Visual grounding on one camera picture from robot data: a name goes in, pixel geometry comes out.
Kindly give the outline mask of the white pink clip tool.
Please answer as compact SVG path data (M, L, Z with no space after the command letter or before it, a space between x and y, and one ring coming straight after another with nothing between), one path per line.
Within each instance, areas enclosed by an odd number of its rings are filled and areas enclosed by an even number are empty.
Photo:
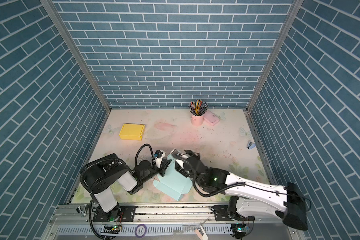
M200 240L208 240L208 235L201 224L195 228L194 232Z

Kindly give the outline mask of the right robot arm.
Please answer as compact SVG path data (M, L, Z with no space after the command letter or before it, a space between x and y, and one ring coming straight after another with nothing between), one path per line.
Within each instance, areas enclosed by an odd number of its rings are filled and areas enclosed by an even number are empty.
M311 201L294 183L286 186L263 184L234 173L205 166L200 154L190 150L173 150L176 170L192 180L196 192L210 198L218 194L229 196L229 219L246 221L260 216L279 218L290 228L307 231L307 212Z

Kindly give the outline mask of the pink flat paper box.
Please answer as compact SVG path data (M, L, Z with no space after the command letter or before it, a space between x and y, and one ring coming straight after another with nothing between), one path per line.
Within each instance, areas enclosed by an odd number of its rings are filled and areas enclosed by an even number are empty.
M220 118L217 117L214 113L211 111L206 111L203 115L204 122L209 126L215 126L220 122Z

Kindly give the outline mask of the pink metal pencil cup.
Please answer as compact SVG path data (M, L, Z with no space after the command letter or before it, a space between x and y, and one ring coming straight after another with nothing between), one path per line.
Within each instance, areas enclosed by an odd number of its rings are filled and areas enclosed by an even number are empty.
M191 124L193 126L201 126L204 122L204 116L195 116L195 115L191 115Z

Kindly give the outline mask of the aluminium corner post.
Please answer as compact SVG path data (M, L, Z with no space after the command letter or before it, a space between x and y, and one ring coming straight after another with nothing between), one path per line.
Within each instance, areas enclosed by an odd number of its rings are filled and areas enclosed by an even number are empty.
M253 110L255 103L260 95L260 92L267 81L267 77L269 76L269 73L275 63L275 60L281 50L281 47L283 46L283 43L292 27L292 24L301 8L303 2L304 2L303 0L296 0L296 1L292 2L292 5L291 5L291 8L289 9L286 20L283 23L283 26L281 27L280 34L275 41L275 45L269 55L267 63L263 69L261 76L259 77L259 81L254 89L254 92L253 92L251 98L250 98L250 101L246 108L247 113L250 113Z
M80 69L86 76L89 84L92 86L93 90L95 91L97 97L99 98L100 102L102 103L104 109L109 114L111 112L111 107L106 100L104 94L100 90L98 83L96 82L92 72L90 71L87 63L85 62L82 54L80 53L75 41L73 40L71 34L69 33L66 25L64 24L63 19L61 18L60 14L58 13L53 1L50 0L40 0L42 6L46 10L48 16L52 20L53 24L57 28L59 34L63 38L65 44L67 45L68 49L72 53L73 57L75 58L77 64L79 65Z

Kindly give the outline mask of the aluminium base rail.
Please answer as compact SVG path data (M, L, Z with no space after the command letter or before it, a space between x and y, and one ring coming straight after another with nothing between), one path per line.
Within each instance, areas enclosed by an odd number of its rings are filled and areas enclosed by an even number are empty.
M287 227L279 218L260 216L236 221L227 215L228 203L122 204L121 219L107 222L86 205L60 205L47 229L44 240L148 240L195 239L198 225L208 240L303 240L302 231Z

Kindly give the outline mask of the light blue paper box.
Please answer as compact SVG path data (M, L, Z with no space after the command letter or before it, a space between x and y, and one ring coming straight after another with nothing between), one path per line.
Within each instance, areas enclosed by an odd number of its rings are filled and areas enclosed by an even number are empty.
M171 160L171 163L167 167L164 177L159 175L159 180L154 180L153 184L162 193L179 201L185 194L190 192L193 186L192 181L175 169L176 160L171 155L168 156L168 160Z

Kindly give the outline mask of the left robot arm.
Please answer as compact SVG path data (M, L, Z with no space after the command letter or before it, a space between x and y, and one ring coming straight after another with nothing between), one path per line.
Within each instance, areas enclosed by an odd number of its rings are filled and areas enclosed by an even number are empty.
M119 183L124 190L133 195L142 189L148 180L156 175L165 175L171 160L166 158L165 152L162 151L156 151L153 157L151 161L141 161L131 170L116 154L110 154L81 168L81 185L104 213L116 211L119 203L113 195L111 185Z

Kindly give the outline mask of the aluminium corner post right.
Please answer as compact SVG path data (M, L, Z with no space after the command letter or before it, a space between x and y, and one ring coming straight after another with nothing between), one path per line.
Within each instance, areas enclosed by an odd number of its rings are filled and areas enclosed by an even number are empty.
M259 81L254 89L254 92L253 92L251 98L250 98L250 101L246 108L247 113L250 113L253 110L255 103L260 95L260 92L267 81L267 77L269 76L269 73L275 63L275 60L281 50L281 47L283 46L283 43L292 27L292 24L301 8L303 2L304 2L303 0L296 0L296 1L292 2L292 5L291 5L291 8L289 9L286 20L283 23L283 26L281 27L280 34L275 41L275 45L269 55L267 63L263 69L261 76L259 77Z

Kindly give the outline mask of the coloured pencils bundle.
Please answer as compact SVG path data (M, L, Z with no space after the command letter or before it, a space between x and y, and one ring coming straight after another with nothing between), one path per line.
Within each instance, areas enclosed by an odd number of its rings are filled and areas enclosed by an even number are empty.
M194 100L191 101L188 105L189 110L194 116L202 116L208 110L208 104L203 100Z

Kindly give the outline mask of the aluminium corner post left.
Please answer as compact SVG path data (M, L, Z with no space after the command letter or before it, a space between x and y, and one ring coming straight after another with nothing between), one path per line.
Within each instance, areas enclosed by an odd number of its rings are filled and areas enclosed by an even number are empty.
M53 24L57 28L59 34L63 38L65 44L67 45L68 49L72 53L73 57L75 58L77 64L79 65L80 69L86 76L89 84L92 86L93 90L95 91L97 97L99 98L100 102L102 103L104 109L109 114L111 112L111 107L106 100L104 94L100 90L98 83L96 82L92 72L90 71L87 63L85 62L82 54L80 53L75 41L73 40L71 34L69 33L66 25L64 24L63 19L61 18L60 14L58 13L53 1L50 0L40 0L42 6L46 10L48 16L52 20Z

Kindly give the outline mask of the yellow paper box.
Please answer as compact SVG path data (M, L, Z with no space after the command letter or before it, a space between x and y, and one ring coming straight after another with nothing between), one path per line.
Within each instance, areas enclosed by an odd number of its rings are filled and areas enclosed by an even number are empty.
M123 124L119 137L122 140L141 141L145 132L145 125Z

